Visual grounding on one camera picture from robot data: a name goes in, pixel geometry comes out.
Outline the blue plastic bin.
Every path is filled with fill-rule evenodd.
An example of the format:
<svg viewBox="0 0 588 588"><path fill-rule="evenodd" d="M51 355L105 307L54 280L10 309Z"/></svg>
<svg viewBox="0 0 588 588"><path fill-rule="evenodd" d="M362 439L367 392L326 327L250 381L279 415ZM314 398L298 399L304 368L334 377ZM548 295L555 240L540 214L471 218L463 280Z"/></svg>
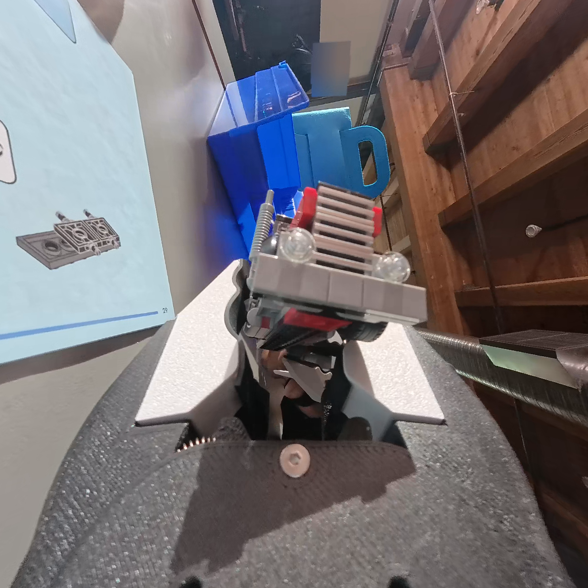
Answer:
<svg viewBox="0 0 588 588"><path fill-rule="evenodd" d="M274 191L275 213L295 215L303 185L293 113L308 105L285 61L226 86L208 144L247 252L269 189Z"/></svg>

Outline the light blue instruction booklet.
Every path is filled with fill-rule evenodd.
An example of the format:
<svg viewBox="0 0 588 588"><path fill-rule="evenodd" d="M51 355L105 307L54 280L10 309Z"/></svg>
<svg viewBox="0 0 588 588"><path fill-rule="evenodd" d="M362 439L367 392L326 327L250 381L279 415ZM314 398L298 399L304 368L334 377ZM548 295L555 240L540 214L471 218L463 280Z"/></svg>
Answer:
<svg viewBox="0 0 588 588"><path fill-rule="evenodd" d="M76 1L1 1L1 363L173 317L130 69Z"/></svg>

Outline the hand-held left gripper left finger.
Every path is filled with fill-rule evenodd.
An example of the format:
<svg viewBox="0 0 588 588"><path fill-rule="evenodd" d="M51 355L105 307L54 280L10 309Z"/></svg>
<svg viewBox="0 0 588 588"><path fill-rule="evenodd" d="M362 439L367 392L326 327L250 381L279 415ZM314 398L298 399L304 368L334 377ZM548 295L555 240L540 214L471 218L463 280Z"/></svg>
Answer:
<svg viewBox="0 0 588 588"><path fill-rule="evenodd" d="M213 440L239 410L253 439L267 438L267 392L238 334L250 263L231 262L179 313L135 417L136 426L185 423Z"/></svg>

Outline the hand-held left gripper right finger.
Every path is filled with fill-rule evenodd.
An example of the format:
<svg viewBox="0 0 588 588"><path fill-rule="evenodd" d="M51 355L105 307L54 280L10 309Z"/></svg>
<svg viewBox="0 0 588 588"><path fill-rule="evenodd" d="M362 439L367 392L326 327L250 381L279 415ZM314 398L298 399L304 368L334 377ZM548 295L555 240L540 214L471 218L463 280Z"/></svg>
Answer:
<svg viewBox="0 0 588 588"><path fill-rule="evenodd" d="M409 341L391 324L374 342L346 342L323 393L325 436L362 419L373 440L399 440L398 422L445 425L446 419Z"/></svg>

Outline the black metal pipe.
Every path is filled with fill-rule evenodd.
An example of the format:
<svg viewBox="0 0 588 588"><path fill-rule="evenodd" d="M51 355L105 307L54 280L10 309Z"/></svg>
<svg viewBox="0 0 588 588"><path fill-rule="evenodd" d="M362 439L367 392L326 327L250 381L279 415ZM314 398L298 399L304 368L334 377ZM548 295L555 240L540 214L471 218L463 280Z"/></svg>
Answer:
<svg viewBox="0 0 588 588"><path fill-rule="evenodd" d="M390 4L390 10L389 10L387 17L386 17L385 27L384 27L383 33L381 35L381 39L379 40L378 45L376 46L374 58L371 63L371 69L370 69L370 74L369 74L369 83L367 86L367 90L362 97L362 102L361 102L361 105L359 108L359 112L357 115L355 126L360 126L360 125L364 124L364 115L367 110L367 106L368 106L368 102L369 102L371 93L374 90L374 87L376 85L376 75L378 73L378 70L379 70L379 67L380 67L380 64L381 64L381 61L383 58L383 53L386 48L387 39L389 37L390 30L392 29L394 17L395 17L396 11L398 10L399 3L400 3L400 1L392 1Z"/></svg>

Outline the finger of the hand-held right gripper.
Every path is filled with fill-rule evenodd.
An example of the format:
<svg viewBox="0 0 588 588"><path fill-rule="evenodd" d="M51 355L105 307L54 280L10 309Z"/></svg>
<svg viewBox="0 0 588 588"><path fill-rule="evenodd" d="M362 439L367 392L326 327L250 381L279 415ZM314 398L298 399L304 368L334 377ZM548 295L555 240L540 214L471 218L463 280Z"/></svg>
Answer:
<svg viewBox="0 0 588 588"><path fill-rule="evenodd" d="M321 401L332 371L323 371L317 365L302 364L294 359L283 358L286 377L293 379L313 401Z"/></svg>

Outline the grey red toy brick truck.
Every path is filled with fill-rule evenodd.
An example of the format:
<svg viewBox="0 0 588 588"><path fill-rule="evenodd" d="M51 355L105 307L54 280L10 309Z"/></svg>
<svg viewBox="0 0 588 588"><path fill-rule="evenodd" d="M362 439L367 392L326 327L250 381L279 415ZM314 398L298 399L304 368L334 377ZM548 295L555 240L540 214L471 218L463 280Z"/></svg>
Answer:
<svg viewBox="0 0 588 588"><path fill-rule="evenodd" d="M410 263L378 254L383 210L371 198L319 182L307 187L294 217L278 215L269 189L259 207L249 260L235 272L226 309L234 335L258 349L373 342L386 326L428 319L427 293L408 284Z"/></svg>

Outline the person's right hand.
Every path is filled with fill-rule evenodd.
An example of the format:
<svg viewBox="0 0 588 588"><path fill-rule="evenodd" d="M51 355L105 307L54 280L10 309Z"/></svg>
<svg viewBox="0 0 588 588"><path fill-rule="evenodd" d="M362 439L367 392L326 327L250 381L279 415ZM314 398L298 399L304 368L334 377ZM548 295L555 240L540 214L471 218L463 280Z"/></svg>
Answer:
<svg viewBox="0 0 588 588"><path fill-rule="evenodd" d="M269 372L269 376L277 382L278 388L283 391L285 398L295 402L295 405L308 417L319 418L323 410L320 403L314 402L311 405L303 405L298 400L305 398L305 391L293 379L285 378L277 374L277 371L285 371L284 358L287 355L286 350L271 351L262 350L261 363Z"/></svg>

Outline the wooden shelf unit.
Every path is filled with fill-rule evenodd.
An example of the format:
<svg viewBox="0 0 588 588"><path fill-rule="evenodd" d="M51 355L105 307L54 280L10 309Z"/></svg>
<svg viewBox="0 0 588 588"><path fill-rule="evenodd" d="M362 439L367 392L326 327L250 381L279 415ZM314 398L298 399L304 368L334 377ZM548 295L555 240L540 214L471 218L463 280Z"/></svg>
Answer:
<svg viewBox="0 0 588 588"><path fill-rule="evenodd" d="M475 9L417 1L379 84L428 328L587 334L587 1ZM587 558L587 412L469 380L555 539Z"/></svg>

